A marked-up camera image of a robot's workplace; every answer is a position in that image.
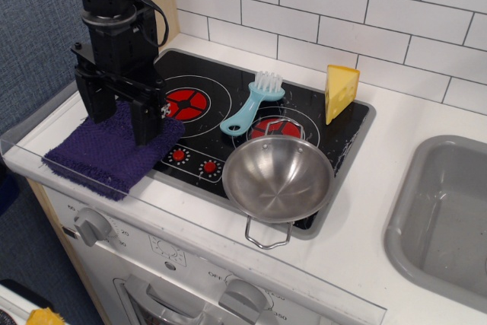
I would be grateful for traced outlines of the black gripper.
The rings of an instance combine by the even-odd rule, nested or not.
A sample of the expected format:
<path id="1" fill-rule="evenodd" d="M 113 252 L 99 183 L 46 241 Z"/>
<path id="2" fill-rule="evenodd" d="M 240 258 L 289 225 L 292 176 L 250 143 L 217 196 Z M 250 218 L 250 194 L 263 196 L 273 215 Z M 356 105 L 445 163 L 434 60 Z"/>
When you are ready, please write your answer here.
<path id="1" fill-rule="evenodd" d="M 160 43 L 153 8 L 128 8 L 113 17 L 81 13 L 90 43 L 77 43 L 76 85 L 88 116 L 102 123 L 116 112 L 116 98 L 130 101 L 135 143 L 161 133 L 163 81 L 154 67 Z"/>

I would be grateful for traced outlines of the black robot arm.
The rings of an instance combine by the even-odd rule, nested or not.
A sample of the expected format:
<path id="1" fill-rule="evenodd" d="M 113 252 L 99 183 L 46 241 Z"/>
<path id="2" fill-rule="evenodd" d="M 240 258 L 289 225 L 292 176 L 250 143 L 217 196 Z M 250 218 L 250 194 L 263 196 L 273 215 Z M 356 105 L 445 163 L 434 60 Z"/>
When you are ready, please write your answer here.
<path id="1" fill-rule="evenodd" d="M 166 37 L 159 38 L 152 0 L 82 0 L 81 18 L 89 43 L 76 43 L 76 84 L 88 116 L 101 123 L 114 115 L 116 101 L 129 102 L 137 145 L 162 131 L 167 115 L 163 79 L 154 67 Z"/>

